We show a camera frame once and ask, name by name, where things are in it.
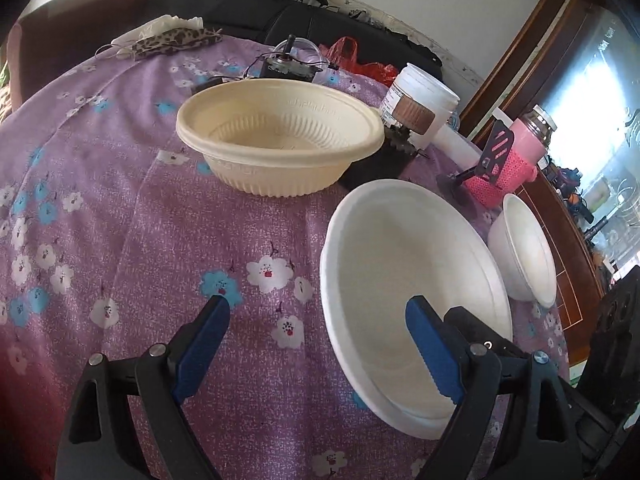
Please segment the cream ribbed plastic bowl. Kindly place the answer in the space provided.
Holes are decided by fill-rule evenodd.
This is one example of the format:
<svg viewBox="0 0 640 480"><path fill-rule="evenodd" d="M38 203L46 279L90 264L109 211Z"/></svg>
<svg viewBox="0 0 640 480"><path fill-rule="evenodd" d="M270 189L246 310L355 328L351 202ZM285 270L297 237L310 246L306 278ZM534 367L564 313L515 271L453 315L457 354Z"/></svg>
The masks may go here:
<svg viewBox="0 0 640 480"><path fill-rule="evenodd" d="M375 108L332 88L284 79L198 92L178 109L176 133L226 185L268 197L324 190L384 142Z"/></svg>

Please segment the black phone stand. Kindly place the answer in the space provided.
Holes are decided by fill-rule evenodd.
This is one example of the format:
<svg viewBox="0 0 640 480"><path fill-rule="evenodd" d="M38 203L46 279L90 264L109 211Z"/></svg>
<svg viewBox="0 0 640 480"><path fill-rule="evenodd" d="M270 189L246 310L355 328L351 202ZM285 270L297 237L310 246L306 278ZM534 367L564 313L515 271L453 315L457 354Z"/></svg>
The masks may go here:
<svg viewBox="0 0 640 480"><path fill-rule="evenodd" d="M472 200L491 209L501 204L506 191L498 185L514 143L513 131L500 119L491 127L484 150L459 133L444 125L435 136L434 144L439 151L460 168L457 174L438 176L438 189L460 209L469 209Z"/></svg>

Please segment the pink knitted jar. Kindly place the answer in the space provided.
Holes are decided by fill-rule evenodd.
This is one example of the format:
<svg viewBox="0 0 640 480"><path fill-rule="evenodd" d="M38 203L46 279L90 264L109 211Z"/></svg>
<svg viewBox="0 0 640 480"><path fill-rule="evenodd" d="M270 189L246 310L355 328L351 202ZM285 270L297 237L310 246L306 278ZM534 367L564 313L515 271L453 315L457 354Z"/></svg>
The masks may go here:
<svg viewBox="0 0 640 480"><path fill-rule="evenodd" d="M510 194L522 184L536 180L538 162L547 155L556 125L548 112L538 104L506 125L514 133L514 143L498 185L506 194Z"/></svg>

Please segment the white plastic jar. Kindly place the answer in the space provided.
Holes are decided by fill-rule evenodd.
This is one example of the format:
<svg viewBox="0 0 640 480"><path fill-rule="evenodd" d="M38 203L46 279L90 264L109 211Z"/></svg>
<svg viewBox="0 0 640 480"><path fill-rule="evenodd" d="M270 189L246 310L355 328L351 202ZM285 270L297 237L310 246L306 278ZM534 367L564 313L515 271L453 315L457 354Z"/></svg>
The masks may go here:
<svg viewBox="0 0 640 480"><path fill-rule="evenodd" d="M446 84L408 63L388 88L378 110L386 126L406 127L409 142L422 150L433 142L459 102L457 93Z"/></svg>

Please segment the red plastic bag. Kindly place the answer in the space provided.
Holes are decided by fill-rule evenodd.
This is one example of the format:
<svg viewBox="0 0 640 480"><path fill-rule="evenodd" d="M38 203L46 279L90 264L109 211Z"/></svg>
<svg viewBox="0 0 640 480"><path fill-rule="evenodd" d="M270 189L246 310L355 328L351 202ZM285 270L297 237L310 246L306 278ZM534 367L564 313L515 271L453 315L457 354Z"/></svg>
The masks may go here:
<svg viewBox="0 0 640 480"><path fill-rule="evenodd" d="M320 53L329 62L349 73L362 75L374 79L389 87L399 75L399 70L392 64L380 62L359 62L359 44L355 38L343 36L337 39L331 47L322 44L319 47Z"/></svg>

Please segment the small black motor gadget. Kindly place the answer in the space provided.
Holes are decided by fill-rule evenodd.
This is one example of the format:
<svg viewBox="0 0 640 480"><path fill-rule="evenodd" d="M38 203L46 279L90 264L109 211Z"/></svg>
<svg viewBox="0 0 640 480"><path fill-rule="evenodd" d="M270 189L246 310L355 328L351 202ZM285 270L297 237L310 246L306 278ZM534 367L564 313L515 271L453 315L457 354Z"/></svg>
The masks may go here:
<svg viewBox="0 0 640 480"><path fill-rule="evenodd" d="M337 70L337 66L322 54L319 46L307 38L290 35L269 51L259 53L247 66L223 62L220 70L197 76L191 94L245 79L314 82L327 70Z"/></svg>

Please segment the white cloth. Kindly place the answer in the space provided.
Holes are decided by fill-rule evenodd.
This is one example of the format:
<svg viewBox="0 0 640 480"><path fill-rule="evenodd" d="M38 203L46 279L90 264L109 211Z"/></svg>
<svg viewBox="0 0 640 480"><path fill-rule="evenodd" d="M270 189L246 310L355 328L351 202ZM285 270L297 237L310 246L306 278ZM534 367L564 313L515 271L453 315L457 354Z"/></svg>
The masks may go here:
<svg viewBox="0 0 640 480"><path fill-rule="evenodd" d="M148 39L176 28L201 29L203 27L204 21L199 16L194 16L194 18L179 18L175 15L164 14L114 38L111 41L111 46L119 48L127 47L139 40Z"/></svg>

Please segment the leopard print cloth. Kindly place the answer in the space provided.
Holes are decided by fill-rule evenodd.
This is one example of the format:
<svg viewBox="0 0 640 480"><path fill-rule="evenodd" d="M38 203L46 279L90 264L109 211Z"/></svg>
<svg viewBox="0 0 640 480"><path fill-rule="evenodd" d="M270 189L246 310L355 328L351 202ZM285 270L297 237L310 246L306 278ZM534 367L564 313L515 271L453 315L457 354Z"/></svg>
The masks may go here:
<svg viewBox="0 0 640 480"><path fill-rule="evenodd" d="M222 35L216 29L178 27L138 40L131 47L131 55L135 60L141 60L155 55L171 54L209 46L210 44L216 44L221 39Z"/></svg>

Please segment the black sofa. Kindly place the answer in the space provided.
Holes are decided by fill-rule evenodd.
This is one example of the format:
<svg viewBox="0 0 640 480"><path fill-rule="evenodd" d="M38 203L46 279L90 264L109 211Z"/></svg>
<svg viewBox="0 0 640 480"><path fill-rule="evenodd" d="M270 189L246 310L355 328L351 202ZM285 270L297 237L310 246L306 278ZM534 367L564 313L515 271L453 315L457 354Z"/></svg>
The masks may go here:
<svg viewBox="0 0 640 480"><path fill-rule="evenodd" d="M178 18L201 18L208 27L225 35L274 46L290 35L332 46L342 37L358 42L357 60L390 64L400 70L419 66L442 79L442 61L429 48L415 44L399 32L376 28L330 10L290 0L148 0L143 11L147 21L169 14Z"/></svg>

